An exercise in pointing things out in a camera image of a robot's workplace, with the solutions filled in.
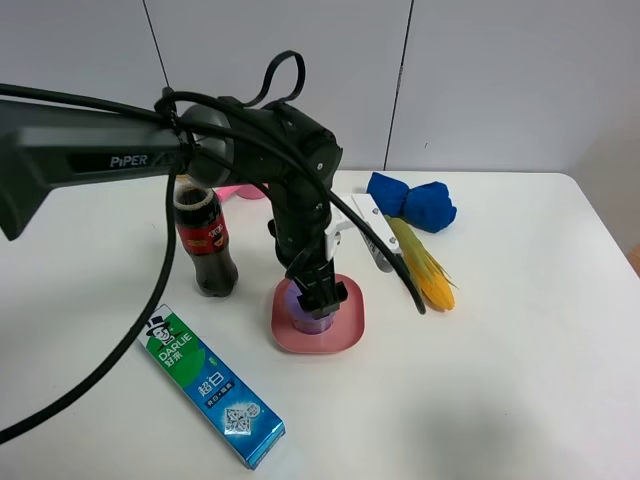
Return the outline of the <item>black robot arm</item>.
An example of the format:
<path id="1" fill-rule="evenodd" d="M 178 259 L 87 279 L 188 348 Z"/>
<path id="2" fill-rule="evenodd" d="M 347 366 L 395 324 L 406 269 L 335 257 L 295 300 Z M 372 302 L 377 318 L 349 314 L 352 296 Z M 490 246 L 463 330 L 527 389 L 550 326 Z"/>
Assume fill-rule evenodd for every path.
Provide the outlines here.
<path id="1" fill-rule="evenodd" d="M 315 318 L 346 299 L 328 257 L 327 204 L 342 150 L 334 135 L 291 106 L 238 119 L 204 105 L 181 126 L 163 118 L 5 101 L 1 105 L 1 228 L 26 228 L 54 189 L 146 178 L 179 167 L 196 185 L 256 182 L 270 190 L 276 256 Z"/>

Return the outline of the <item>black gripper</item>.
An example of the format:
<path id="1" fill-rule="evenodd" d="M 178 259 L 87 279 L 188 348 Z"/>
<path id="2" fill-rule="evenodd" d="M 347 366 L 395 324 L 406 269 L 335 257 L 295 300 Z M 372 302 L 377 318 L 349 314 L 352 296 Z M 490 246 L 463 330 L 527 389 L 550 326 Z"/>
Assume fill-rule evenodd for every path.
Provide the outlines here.
<path id="1" fill-rule="evenodd" d="M 276 257 L 285 268 L 285 277 L 297 279 L 300 307 L 312 318 L 337 312 L 348 292 L 336 280 L 334 261 L 326 256 L 325 229 L 331 220 L 327 205 L 271 207 L 269 231 L 275 239 Z"/>

